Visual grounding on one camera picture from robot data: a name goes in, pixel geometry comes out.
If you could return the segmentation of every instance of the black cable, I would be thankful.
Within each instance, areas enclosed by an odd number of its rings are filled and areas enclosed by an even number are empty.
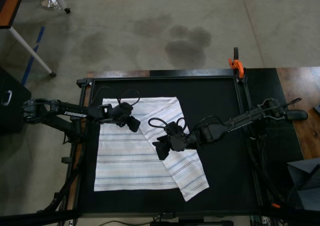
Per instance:
[[[217,119],[221,125],[226,126],[218,116],[210,115],[210,116],[207,116],[207,117],[204,117],[203,119],[201,119],[201,120],[191,129],[191,131],[190,131],[189,134],[185,137],[185,139],[187,140],[187,139],[190,137],[190,135],[197,129],[197,127],[198,127],[201,123],[203,123],[204,121],[206,121],[206,120],[208,120],[208,119],[211,119],[211,118]]]
[[[121,95],[119,101],[121,101],[121,99],[124,97],[124,95],[126,95],[126,94],[127,94],[128,92],[130,92],[130,91],[135,91],[135,92],[138,94],[138,100],[137,100],[136,102],[134,102],[133,104],[130,104],[131,106],[133,106],[133,105],[137,104],[137,103],[140,101],[140,93],[139,93],[139,91],[136,90],[136,89],[131,88],[131,89],[128,89],[127,91],[125,91],[125,92]]]
[[[157,221],[158,219],[160,219],[160,218],[157,217],[153,221],[145,222],[145,223],[139,223],[139,224],[132,224],[132,223],[126,223],[126,222],[121,222],[121,221],[117,221],[117,220],[112,220],[112,221],[109,221],[109,222],[104,222],[104,223],[100,224],[99,226],[107,225],[107,224],[110,224],[110,223],[119,223],[119,224],[128,225],[128,226],[142,226],[142,225],[149,225],[152,222]]]
[[[183,132],[183,131],[185,131],[185,129],[187,128],[187,124],[186,124],[185,118],[184,118],[184,117],[181,117],[181,118],[179,118],[179,119],[176,121],[176,125],[179,125],[180,120],[184,120],[184,126],[183,126],[183,128],[182,128],[182,132]]]
[[[295,187],[296,187],[296,186],[294,185],[294,186],[291,188],[291,190],[290,190],[290,192],[289,192],[289,195],[288,195],[288,198],[286,199],[286,202],[287,202],[287,203],[289,203],[290,196],[291,196],[292,192],[294,191],[294,188],[295,188]]]
[[[99,89],[96,91],[95,96],[93,97],[93,100],[91,101],[91,103],[89,104],[88,107],[90,107],[90,106],[93,104],[93,102],[96,100],[96,98],[97,98],[97,96],[98,96],[98,93],[99,93],[99,91],[100,91],[101,89],[109,89],[109,90],[111,90],[111,91],[113,92],[116,100],[118,101],[118,104],[120,105],[120,99],[118,98],[118,96],[117,96],[116,92],[114,91],[114,89],[113,89],[112,87],[109,87],[109,86],[102,86],[101,88],[99,88]]]
[[[154,125],[151,124],[151,121],[156,120],[156,121],[160,121],[161,123],[163,123],[165,126],[158,126],[158,125]],[[176,133],[170,128],[170,126],[161,118],[158,117],[152,117],[149,119],[148,124],[153,127],[153,128],[158,128],[158,129],[164,129],[164,130],[170,130],[172,132],[172,134],[178,138],[178,136],[176,135]]]

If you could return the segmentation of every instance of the stain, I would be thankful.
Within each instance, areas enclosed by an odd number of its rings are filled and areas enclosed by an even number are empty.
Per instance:
[[[103,32],[96,32],[90,34],[80,43],[80,57],[86,64],[99,63],[110,56],[106,46],[106,34]]]
[[[188,36],[190,41],[204,48],[210,46],[211,37],[211,33],[204,30],[202,27],[192,29]]]
[[[206,63],[205,48],[210,46],[211,34],[201,27],[192,30],[176,25],[170,29],[170,35],[179,40],[169,42],[164,51],[170,63],[178,69],[199,69]]]
[[[315,137],[315,138],[317,138],[317,137],[318,137],[317,131],[314,130],[314,131],[312,132],[312,136]]]
[[[172,23],[172,18],[168,14],[159,17],[148,17],[138,20],[133,25],[133,32],[144,37],[159,36]]]
[[[179,69],[197,69],[205,65],[204,49],[188,40],[172,41],[165,47],[170,63]]]
[[[184,39],[189,35],[189,29],[186,26],[175,25],[170,29],[172,38]]]
[[[135,69],[140,69],[140,65],[138,62],[138,54],[140,51],[140,48],[136,44],[127,44],[121,46],[121,51],[125,54],[125,56],[133,63],[135,66]]]

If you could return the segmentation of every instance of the clamp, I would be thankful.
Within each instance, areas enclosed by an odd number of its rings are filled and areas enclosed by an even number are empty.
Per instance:
[[[236,71],[238,80],[243,80],[245,77],[245,70],[242,62],[239,61],[239,50],[237,47],[233,48],[233,61],[229,58],[229,65],[231,69]]]

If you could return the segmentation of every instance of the black tabletop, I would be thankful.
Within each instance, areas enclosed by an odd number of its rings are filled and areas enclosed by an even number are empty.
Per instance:
[[[275,69],[249,69],[247,75],[254,105],[262,103],[265,98],[285,101]],[[96,97],[94,103],[101,103],[102,98],[114,98],[110,91],[103,89],[95,95],[100,87],[107,85],[116,92],[137,89],[142,98],[177,97],[190,128],[208,115],[219,115],[222,120],[226,120],[240,113],[235,80],[232,77],[97,80],[93,88],[93,96]],[[111,215],[119,213],[123,216],[132,214],[138,216],[145,213],[163,212],[177,214],[210,214],[210,212],[252,214],[257,212],[252,172],[242,130],[229,133],[212,147],[198,150],[210,187],[185,202],[177,188],[94,192],[99,129],[100,127],[94,124],[88,126],[89,139],[85,145],[84,168],[81,173],[77,201],[77,209],[81,213]],[[280,160],[281,162],[275,162],[278,167],[281,167],[277,170],[286,173],[286,162],[300,160],[302,154],[292,124],[280,125],[276,131],[280,132],[279,130],[291,136],[291,153],[284,160]],[[266,148],[266,153],[273,152],[273,147]],[[285,148],[286,144],[278,147],[277,150]]]

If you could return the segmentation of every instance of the folded cloth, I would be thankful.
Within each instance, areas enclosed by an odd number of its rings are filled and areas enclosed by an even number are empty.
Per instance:
[[[132,104],[136,99],[123,101]],[[115,107],[118,102],[104,98],[103,104]],[[94,191],[179,188],[184,200],[188,201],[209,187],[196,150],[171,150],[169,156],[161,161],[152,145],[166,133],[162,128],[149,126],[150,118],[160,118],[169,123],[184,117],[176,97],[141,98],[134,105],[132,116],[141,121],[136,133],[127,126],[101,125]],[[152,123],[163,126],[161,122]]]

